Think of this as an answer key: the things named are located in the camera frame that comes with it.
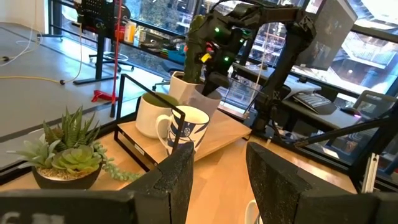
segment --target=yellow cable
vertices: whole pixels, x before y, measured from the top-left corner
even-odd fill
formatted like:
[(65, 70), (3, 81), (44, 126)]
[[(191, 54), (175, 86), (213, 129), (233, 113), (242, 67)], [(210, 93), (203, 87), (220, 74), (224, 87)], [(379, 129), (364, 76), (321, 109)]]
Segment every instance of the yellow cable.
[(65, 83), (69, 83), (74, 81), (75, 79), (77, 79), (80, 75), (81, 72), (81, 65), (83, 63), (83, 46), (82, 46), (82, 42), (81, 42), (81, 35), (82, 35), (82, 30), (81, 30), (81, 24), (79, 26), (79, 41), (80, 41), (80, 66), (79, 66), (79, 71), (77, 73), (77, 75), (72, 78), (71, 80), (67, 80), (64, 81), (62, 83), (61, 81), (57, 81), (57, 80), (53, 80), (51, 78), (44, 78), (44, 77), (27, 77), (27, 76), (8, 76), (8, 77), (0, 77), (0, 79), (27, 79), (27, 80), (43, 80), (43, 81), (49, 81), (49, 82), (54, 82), (54, 83), (61, 83), (62, 85), (64, 85)]

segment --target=soil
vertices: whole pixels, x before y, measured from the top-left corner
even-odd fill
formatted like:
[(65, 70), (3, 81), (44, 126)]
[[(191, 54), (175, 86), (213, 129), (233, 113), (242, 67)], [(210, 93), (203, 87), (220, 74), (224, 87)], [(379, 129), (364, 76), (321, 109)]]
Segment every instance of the soil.
[(60, 169), (45, 169), (41, 167), (37, 167), (36, 169), (37, 173), (39, 173), (41, 176), (48, 178), (50, 180), (57, 180), (57, 181), (76, 180), (92, 173), (92, 172), (80, 172), (78, 174), (71, 174), (66, 170), (60, 170)]

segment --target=blue and white mug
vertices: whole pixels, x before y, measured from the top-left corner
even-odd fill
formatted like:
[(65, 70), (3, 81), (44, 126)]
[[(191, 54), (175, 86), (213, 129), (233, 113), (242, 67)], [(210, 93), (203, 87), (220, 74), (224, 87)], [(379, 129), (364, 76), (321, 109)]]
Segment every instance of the blue and white mug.
[[(194, 150), (196, 152), (200, 147), (203, 138), (205, 137), (210, 118), (205, 112), (192, 106), (177, 106), (177, 108), (185, 113), (185, 121), (183, 122), (183, 127), (180, 139), (178, 140), (177, 148), (182, 147), (187, 142), (193, 142)], [(163, 120), (169, 121), (166, 140), (161, 138), (158, 128), (160, 122)], [(173, 150), (175, 137), (178, 132), (177, 130), (179, 122), (180, 114), (174, 110), (172, 110), (171, 116), (163, 114), (156, 119), (157, 136), (166, 148), (169, 155), (172, 153)]]

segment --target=robotic arm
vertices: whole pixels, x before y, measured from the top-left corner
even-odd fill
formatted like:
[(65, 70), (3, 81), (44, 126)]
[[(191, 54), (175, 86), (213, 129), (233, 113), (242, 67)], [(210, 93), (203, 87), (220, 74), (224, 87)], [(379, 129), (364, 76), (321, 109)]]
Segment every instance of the robotic arm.
[(195, 52), (199, 63), (206, 65), (205, 87), (202, 94), (208, 95), (219, 86), (228, 84), (228, 69), (243, 43), (251, 37), (249, 30), (257, 30), (269, 22), (281, 22), (285, 25), (287, 35), (285, 47), (280, 55), (274, 73), (256, 97), (255, 107), (259, 112), (254, 131), (264, 130), (272, 118), (272, 112), (280, 101), (279, 90), (282, 88), (290, 70), (299, 54), (304, 51), (316, 36), (313, 21), (299, 7), (278, 6), (273, 3), (259, 3), (246, 0), (252, 4), (239, 3), (233, 11), (222, 15), (213, 9), (206, 15), (202, 26), (194, 31), (197, 37), (211, 45), (211, 51)]

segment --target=white wall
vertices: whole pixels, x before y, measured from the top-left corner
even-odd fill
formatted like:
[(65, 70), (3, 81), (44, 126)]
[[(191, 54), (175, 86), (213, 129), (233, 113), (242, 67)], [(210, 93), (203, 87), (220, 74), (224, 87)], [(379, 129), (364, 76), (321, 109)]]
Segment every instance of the white wall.
[(49, 0), (0, 0), (0, 22), (13, 22), (47, 33)]

